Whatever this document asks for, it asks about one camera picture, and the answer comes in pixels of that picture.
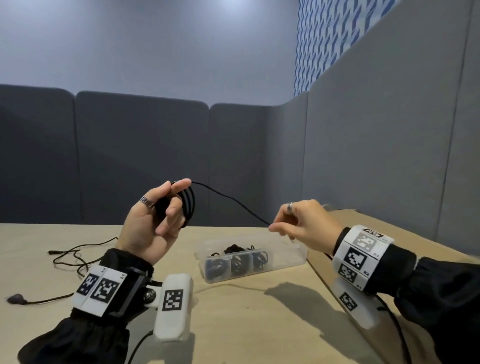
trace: translucent storage box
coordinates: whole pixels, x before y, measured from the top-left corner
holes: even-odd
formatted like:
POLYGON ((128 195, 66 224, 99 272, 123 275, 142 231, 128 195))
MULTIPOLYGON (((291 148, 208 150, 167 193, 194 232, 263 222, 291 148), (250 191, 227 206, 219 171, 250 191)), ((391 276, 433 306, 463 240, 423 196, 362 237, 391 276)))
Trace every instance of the translucent storage box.
POLYGON ((277 233, 260 233, 199 243, 195 252, 207 283, 304 264, 307 247, 277 233))

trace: wall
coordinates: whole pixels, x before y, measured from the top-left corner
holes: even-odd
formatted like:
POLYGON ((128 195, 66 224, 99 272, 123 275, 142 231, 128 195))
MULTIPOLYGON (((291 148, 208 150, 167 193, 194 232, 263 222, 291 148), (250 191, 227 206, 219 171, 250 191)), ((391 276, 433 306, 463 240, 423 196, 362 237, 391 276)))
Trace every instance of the wall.
POLYGON ((400 0, 300 0, 295 95, 312 83, 400 0))
POLYGON ((0 83, 280 104, 298 0, 0 0, 0 83))

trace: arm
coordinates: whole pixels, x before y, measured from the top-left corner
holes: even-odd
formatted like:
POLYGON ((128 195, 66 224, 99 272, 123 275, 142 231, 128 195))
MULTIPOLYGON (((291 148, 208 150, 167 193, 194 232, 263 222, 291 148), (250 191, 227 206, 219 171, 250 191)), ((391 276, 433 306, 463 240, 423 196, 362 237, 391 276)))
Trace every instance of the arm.
MULTIPOLYGON (((283 205, 269 230, 330 256, 349 232, 314 200, 295 202, 292 212, 283 205)), ((430 333, 443 364, 478 357, 480 265, 417 262, 414 253, 391 244, 363 291, 393 296, 402 316, 430 333)))
MULTIPOLYGON (((120 272, 133 267, 151 277, 153 265, 178 238, 185 218, 181 199, 176 194, 190 184, 190 180, 173 185, 166 182, 147 192, 145 197, 153 203, 166 195, 172 196, 166 218, 157 221, 153 209, 142 202, 136 203, 125 219, 117 246, 109 249, 99 264, 120 272)), ((135 296, 121 318, 108 313, 118 311, 123 302, 116 298, 122 296, 121 290, 129 291, 135 280, 127 275, 102 317, 74 308, 70 317, 60 321, 53 330, 24 345, 18 353, 18 361, 21 364, 124 364, 130 336, 126 327, 145 311, 143 298, 135 296)))

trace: gray partition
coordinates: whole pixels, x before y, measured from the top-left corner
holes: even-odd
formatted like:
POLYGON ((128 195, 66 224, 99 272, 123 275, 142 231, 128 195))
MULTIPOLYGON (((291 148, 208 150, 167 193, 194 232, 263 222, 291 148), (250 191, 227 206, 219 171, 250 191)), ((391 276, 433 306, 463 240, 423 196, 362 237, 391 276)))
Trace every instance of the gray partition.
POLYGON ((303 197, 432 239, 470 0, 403 0, 311 87, 303 197))
MULTIPOLYGON (((270 222, 301 197, 308 94, 280 106, 216 104, 210 109, 210 186, 270 222)), ((210 194, 215 226, 265 226, 234 201, 210 194)))
MULTIPOLYGON (((198 101, 80 92, 75 101, 84 221, 122 224, 166 180, 208 181, 208 106, 198 101)), ((208 193, 195 188, 190 225, 209 225, 208 193)))
POLYGON ((480 255, 480 1, 465 52, 437 241, 480 255))
POLYGON ((73 95, 0 85, 0 222, 79 223, 73 95))

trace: black sleeve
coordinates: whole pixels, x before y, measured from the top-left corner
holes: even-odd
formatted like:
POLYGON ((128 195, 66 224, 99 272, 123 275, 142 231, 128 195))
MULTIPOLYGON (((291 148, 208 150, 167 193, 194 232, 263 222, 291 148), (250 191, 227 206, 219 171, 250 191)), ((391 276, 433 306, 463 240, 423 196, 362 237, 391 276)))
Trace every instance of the black sleeve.
POLYGON ((364 291, 393 296, 402 316, 429 332, 443 364, 479 361, 480 265, 426 257, 417 263, 415 254, 392 244, 364 291))
MULTIPOLYGON (((100 265, 122 272, 133 267, 149 277, 153 274, 151 264, 118 249, 109 249, 100 265)), ((135 298, 122 318, 111 317, 108 312, 121 307, 120 297, 124 295, 120 290, 129 290, 134 281, 127 275, 102 317, 73 309, 70 317, 60 321, 53 330, 23 346, 18 361, 21 364, 124 364, 130 336, 126 326, 145 310, 143 300, 135 298)))

